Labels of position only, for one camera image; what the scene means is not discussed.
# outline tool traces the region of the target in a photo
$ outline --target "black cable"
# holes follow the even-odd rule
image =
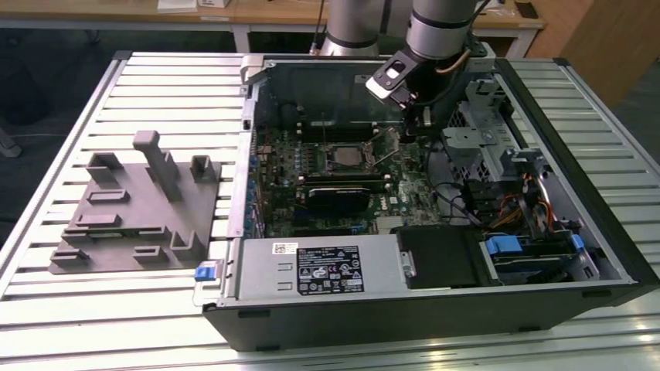
[[[470,28],[473,28],[473,25],[475,24],[475,21],[477,21],[477,17],[479,17],[479,14],[485,11],[486,9],[486,6],[489,5],[489,3],[491,2],[491,0],[485,0],[485,3],[482,4],[482,6],[478,8],[475,14],[473,15],[473,18],[471,18],[471,25],[470,25]]]
[[[426,157],[427,158],[427,160],[426,160],[426,178],[427,178],[431,186],[434,186],[434,183],[431,183],[430,162],[431,162],[431,152],[434,151],[435,145],[437,145],[437,142],[433,142],[431,146],[430,146],[430,152],[429,152],[427,157]],[[462,208],[447,196],[445,196],[441,192],[438,192],[438,187],[442,186],[443,184],[453,185],[458,189],[462,188],[462,185],[459,183],[455,183],[455,182],[441,182],[434,186],[434,193],[438,195],[438,197],[441,197],[441,199],[443,201],[447,202],[447,204],[450,204],[450,207],[454,207],[458,211],[461,211],[463,213],[463,215],[466,215],[466,219],[470,220],[473,225],[482,228],[485,226],[485,224],[479,220],[479,218],[473,213],[470,213],[465,208]]]
[[[313,46],[310,47],[310,52],[314,52],[317,49],[318,35],[319,35],[319,27],[322,27],[322,17],[323,17],[323,7],[326,5],[326,0],[322,0],[322,7],[319,8],[319,19],[317,20],[317,28],[314,30],[314,39]]]
[[[454,218],[459,218],[459,219],[467,219],[467,216],[455,216],[454,215],[454,205],[457,203],[457,199],[461,199],[463,196],[462,195],[458,195],[453,198],[453,203],[450,204],[450,215],[449,216],[445,216],[445,217],[449,217],[450,219],[447,219],[447,224],[453,224],[453,219]]]
[[[434,104],[437,104],[438,102],[441,102],[443,100],[443,98],[447,97],[447,94],[457,87],[457,83],[459,81],[458,75],[462,74],[465,70],[466,70],[466,63],[463,64],[462,69],[461,70],[457,70],[457,72],[454,72],[449,86],[445,88],[443,91],[439,92],[439,94],[435,96],[435,98],[433,100],[426,101],[426,102],[415,102],[413,104],[413,106],[414,107],[426,107],[426,106],[433,106]]]
[[[17,224],[19,223],[19,219],[11,216],[0,216],[0,223]]]

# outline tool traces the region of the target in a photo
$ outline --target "cable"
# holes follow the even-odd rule
[[[437,104],[438,102],[441,102],[441,100],[445,97],[447,97],[447,94],[450,93],[450,91],[453,91],[454,87],[457,86],[457,82],[458,82],[457,76],[458,75],[459,75],[459,71],[455,71],[454,72],[454,75],[451,77],[449,86],[445,88],[443,91],[439,92],[439,94],[435,96],[435,98],[433,100],[429,100],[427,102],[415,102],[413,104],[413,106],[414,107],[426,107],[426,106],[433,106],[434,104]]]
[[[314,30],[313,46],[310,46],[310,54],[317,55],[317,38],[319,35],[319,27],[322,27],[322,17],[323,17],[323,7],[326,5],[326,0],[322,0],[322,7],[319,8],[319,19],[317,20],[317,28]]]
[[[485,3],[478,8],[478,10],[477,10],[477,12],[475,12],[475,14],[473,15],[473,18],[471,18],[470,28],[473,28],[473,25],[475,25],[477,17],[479,17],[479,14],[482,14],[482,12],[485,11],[486,6],[489,5],[490,2],[491,2],[491,0],[485,0]]]
[[[505,214],[505,206],[507,205],[507,200],[515,198],[517,195],[509,195],[505,197],[502,203],[499,204],[499,215],[502,216]]]
[[[30,138],[30,137],[61,137],[66,138],[69,137],[67,134],[19,134],[19,135],[13,135],[10,138]]]
[[[466,51],[463,52],[462,56],[459,57],[459,59],[457,60],[457,62],[454,62],[454,65],[447,67],[447,68],[439,68],[437,67],[435,68],[435,72],[439,74],[439,75],[447,75],[449,73],[454,72],[467,61],[467,59],[470,58],[471,56],[471,53],[473,53],[473,50],[470,49],[466,49]]]
[[[19,223],[19,218],[11,216],[0,216],[0,223],[17,224]]]
[[[539,204],[546,208],[546,223],[549,224],[550,232],[554,231],[554,207],[543,200],[539,200]]]

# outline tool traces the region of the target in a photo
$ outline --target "wooden desk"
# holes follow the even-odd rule
[[[197,12],[158,12],[158,0],[0,0],[0,28],[129,29],[158,31],[230,31],[237,50],[250,53],[251,32],[314,32],[321,2],[314,0],[233,0],[225,9],[199,7]],[[543,19],[487,12],[475,24],[479,37],[514,38],[509,57],[523,57]],[[327,12],[322,17],[326,24]]]

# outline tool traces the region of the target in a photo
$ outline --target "power supply label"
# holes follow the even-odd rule
[[[301,295],[365,292],[358,246],[298,249]]]

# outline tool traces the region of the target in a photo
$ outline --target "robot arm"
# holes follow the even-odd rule
[[[407,46],[379,68],[367,89],[403,111],[433,105],[471,54],[475,7],[477,0],[333,0],[322,54],[377,55],[379,33],[402,36],[407,30]]]

